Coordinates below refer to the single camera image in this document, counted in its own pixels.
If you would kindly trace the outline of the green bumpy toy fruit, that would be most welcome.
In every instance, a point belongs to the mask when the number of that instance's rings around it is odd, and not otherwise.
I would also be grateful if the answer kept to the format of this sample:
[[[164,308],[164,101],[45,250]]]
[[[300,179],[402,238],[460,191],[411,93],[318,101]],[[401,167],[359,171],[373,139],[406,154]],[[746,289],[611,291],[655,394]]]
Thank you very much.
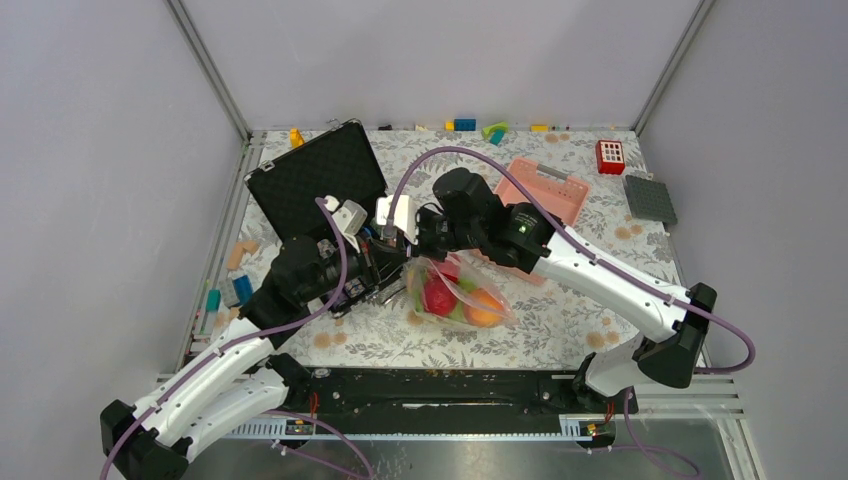
[[[460,288],[463,292],[466,292],[466,293],[468,293],[468,294],[471,294],[471,293],[473,293],[474,291],[476,291],[476,290],[478,289],[478,285],[477,285],[474,281],[469,280],[469,279],[467,279],[467,278],[460,278],[460,279],[457,281],[457,286],[458,286],[458,287],[459,287],[459,288]]]

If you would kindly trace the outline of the clear zip top bag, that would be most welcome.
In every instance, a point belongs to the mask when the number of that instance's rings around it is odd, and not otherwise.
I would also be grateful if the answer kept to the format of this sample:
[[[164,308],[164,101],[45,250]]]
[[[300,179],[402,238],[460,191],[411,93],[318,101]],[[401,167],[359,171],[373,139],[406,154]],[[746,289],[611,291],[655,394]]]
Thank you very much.
[[[485,289],[488,291],[493,297],[495,297],[499,303],[503,306],[505,312],[505,318],[503,322],[495,327],[503,327],[508,325],[515,325],[518,323],[518,319],[511,307],[511,304],[507,299],[503,296],[497,286],[482,272],[476,269],[471,263],[466,261],[464,258],[460,257],[457,254],[450,254],[446,257],[446,259],[450,259],[459,264],[461,268],[460,278],[467,278],[469,280],[474,281],[478,288]],[[431,279],[430,276],[431,269],[433,267],[431,263],[431,259],[425,257],[416,257],[411,259],[404,266],[404,280],[406,286],[406,293],[411,301],[412,311],[419,317],[432,321],[438,322],[442,324],[450,324],[457,327],[462,328],[481,328],[475,327],[468,324],[463,315],[463,305],[471,303],[470,294],[463,292],[457,284],[453,284],[450,281],[441,278],[448,288],[453,292],[453,294],[458,299],[458,304],[453,312],[448,317],[439,317],[430,313],[427,313],[423,309],[422,304],[422,292],[423,286],[427,282],[428,279]]]

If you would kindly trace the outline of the red toy apple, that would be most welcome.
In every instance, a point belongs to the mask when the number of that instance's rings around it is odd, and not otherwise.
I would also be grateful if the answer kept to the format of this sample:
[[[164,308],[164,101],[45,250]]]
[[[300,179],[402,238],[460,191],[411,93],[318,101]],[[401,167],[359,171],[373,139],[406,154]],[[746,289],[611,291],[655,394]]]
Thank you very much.
[[[431,278],[423,286],[422,304],[425,312],[448,317],[456,308],[458,299],[441,278]]]

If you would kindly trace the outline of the orange toy peach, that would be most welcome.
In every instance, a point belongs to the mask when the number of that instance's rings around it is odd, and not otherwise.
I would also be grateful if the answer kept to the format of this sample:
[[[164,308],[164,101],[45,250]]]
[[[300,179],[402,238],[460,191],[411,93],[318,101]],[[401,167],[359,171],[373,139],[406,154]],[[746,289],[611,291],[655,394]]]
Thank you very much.
[[[470,304],[463,305],[463,315],[468,324],[491,328],[503,322],[505,310],[488,291],[478,288],[470,293],[470,299]]]

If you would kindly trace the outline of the red toy pepper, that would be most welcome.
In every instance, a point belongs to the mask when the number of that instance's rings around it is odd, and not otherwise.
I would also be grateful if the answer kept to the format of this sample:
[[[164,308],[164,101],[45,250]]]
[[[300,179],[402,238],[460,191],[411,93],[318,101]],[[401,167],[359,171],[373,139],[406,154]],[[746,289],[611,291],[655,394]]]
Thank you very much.
[[[459,284],[461,268],[458,263],[450,259],[445,261],[431,261],[433,267],[430,276],[432,278],[443,277],[453,284]]]

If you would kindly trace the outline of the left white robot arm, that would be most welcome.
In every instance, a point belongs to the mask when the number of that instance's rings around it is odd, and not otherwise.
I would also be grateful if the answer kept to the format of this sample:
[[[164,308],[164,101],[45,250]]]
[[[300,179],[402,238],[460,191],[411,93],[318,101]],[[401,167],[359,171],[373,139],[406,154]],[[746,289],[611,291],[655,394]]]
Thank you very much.
[[[330,253],[285,240],[238,316],[170,380],[100,415],[106,463],[127,479],[179,479],[210,444],[263,412],[317,407],[314,375],[280,348],[301,326],[351,306],[399,276],[409,253],[366,232]]]

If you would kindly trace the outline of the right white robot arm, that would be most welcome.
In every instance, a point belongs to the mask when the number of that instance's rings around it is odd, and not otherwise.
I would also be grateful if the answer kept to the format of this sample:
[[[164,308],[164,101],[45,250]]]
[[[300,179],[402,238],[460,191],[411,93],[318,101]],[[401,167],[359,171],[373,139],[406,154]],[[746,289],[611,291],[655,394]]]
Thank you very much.
[[[506,205],[476,173],[456,168],[433,186],[437,207],[416,213],[419,254],[477,250],[496,264],[556,281],[612,310],[638,333],[579,368],[575,402],[597,412],[641,384],[690,386],[710,308],[689,291],[607,255],[538,204]]]

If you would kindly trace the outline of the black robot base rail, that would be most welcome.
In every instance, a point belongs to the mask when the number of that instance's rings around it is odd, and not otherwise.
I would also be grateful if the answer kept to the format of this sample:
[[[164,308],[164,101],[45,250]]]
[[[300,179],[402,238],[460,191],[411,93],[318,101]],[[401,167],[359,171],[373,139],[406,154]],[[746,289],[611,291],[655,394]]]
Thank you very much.
[[[290,387],[279,407],[313,412],[344,434],[555,434],[563,415],[635,413],[633,394],[604,398],[574,386],[581,372],[305,367],[288,354],[262,361]]]

